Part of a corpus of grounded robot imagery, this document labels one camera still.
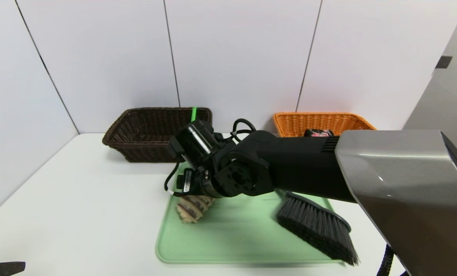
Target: black bristles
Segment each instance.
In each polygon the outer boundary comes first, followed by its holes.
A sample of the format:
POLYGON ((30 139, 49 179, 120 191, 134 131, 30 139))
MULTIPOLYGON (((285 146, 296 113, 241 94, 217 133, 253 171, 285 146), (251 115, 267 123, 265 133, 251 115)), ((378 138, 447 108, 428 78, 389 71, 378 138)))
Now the black bristles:
POLYGON ((304 197, 287 193, 276 215, 278 223, 329 258, 354 266, 360 261, 351 241, 351 228, 341 217, 304 197))

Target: woven basket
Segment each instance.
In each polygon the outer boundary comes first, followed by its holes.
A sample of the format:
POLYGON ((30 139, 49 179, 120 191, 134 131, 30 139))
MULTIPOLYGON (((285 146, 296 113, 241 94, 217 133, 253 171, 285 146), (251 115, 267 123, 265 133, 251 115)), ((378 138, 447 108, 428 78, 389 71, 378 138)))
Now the woven basket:
POLYGON ((362 117, 352 113, 281 112, 273 117, 281 137, 303 136, 307 129, 330 129, 335 135, 346 130, 375 130, 362 117))
MULTIPOLYGON (((175 163, 169 140, 191 121, 192 108, 133 108, 112 124, 102 143, 118 150, 129 162, 175 163)), ((196 119, 212 123, 211 110, 197 108, 196 119)))

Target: green mat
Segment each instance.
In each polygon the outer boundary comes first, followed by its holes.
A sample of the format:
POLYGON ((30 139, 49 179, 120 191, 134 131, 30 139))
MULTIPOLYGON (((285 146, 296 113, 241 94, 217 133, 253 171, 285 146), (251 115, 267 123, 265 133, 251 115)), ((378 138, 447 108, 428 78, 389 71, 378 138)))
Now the green mat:
MULTIPOLYGON (((327 199, 307 196, 331 209, 327 199)), ((172 264, 339 263, 275 221, 275 193, 217 199, 199 223, 182 223, 172 196, 157 240, 157 256, 172 264)))

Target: metallic gray panel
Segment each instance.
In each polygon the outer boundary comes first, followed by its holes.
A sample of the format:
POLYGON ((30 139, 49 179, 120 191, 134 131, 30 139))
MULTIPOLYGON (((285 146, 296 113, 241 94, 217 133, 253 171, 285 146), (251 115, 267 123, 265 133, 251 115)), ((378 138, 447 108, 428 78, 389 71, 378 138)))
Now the metallic gray panel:
POLYGON ((410 275, 457 275, 457 168, 440 131, 346 131, 336 155, 410 275))

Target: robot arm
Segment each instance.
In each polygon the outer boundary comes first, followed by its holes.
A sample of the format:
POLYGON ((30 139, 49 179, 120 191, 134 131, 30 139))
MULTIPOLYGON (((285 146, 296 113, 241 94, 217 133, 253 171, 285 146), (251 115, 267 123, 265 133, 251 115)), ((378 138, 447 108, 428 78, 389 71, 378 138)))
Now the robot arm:
POLYGON ((185 194, 275 188, 358 203, 411 275, 457 275, 457 149, 440 131, 345 131, 235 145, 194 121, 171 140, 194 169, 185 194))

